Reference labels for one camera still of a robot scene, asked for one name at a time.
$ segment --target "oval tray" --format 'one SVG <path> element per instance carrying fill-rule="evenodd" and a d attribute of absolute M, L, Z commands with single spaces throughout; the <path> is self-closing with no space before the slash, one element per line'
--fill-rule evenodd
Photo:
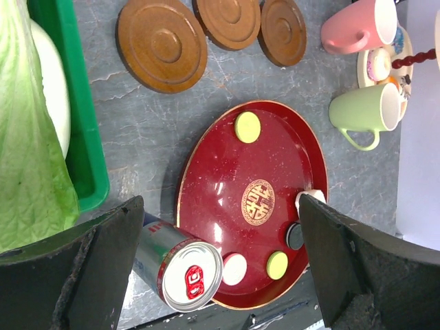
<path fill-rule="evenodd" d="M 261 134 L 252 144 L 240 142 L 234 132 L 243 111 L 261 121 Z M 238 252 L 247 259 L 243 281 L 222 283 L 216 303 L 233 309 L 260 307 L 299 279 L 307 254 L 304 246 L 289 249 L 285 235 L 298 220 L 296 195 L 312 188 L 327 198 L 324 157 L 309 125 L 289 107 L 272 101 L 245 103 L 204 133 L 181 179 L 177 226 L 213 244 L 223 257 Z M 287 254 L 289 267 L 284 277 L 272 280 L 266 262 L 277 250 Z"/>

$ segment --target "silver can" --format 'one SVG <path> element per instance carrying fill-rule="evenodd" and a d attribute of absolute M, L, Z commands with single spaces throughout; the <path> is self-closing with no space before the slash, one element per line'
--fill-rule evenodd
<path fill-rule="evenodd" d="M 203 307 L 217 292 L 223 260 L 211 244 L 145 213 L 135 271 L 175 311 Z"/>

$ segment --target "green plastic basket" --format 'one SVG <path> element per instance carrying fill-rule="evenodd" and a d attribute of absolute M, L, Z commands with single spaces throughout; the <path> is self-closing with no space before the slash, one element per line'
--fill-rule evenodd
<path fill-rule="evenodd" d="M 93 210 L 107 198 L 110 184 L 74 5 L 72 0 L 28 0 L 27 6 L 32 19 L 52 38 L 63 61 L 71 108 L 67 169 L 81 212 Z"/>

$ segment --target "cabbage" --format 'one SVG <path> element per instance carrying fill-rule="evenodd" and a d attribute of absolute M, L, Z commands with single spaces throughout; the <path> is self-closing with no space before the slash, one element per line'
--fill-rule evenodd
<path fill-rule="evenodd" d="M 68 229 L 78 216 L 26 1 L 0 0 L 0 253 Z"/>

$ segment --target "white round pad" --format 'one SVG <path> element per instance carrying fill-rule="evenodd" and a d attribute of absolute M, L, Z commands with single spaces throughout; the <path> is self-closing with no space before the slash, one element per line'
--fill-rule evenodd
<path fill-rule="evenodd" d="M 246 275 L 248 262 L 238 253 L 229 255 L 223 262 L 223 282 L 226 285 L 239 284 Z"/>
<path fill-rule="evenodd" d="M 300 215 L 300 197 L 301 197 L 301 195 L 311 195 L 311 196 L 315 197 L 318 201 L 321 201 L 322 203 L 326 203 L 324 193 L 321 190 L 302 191 L 296 195 L 296 199 L 295 199 L 295 206 L 296 206 L 296 211 L 298 211 L 298 216 Z"/>

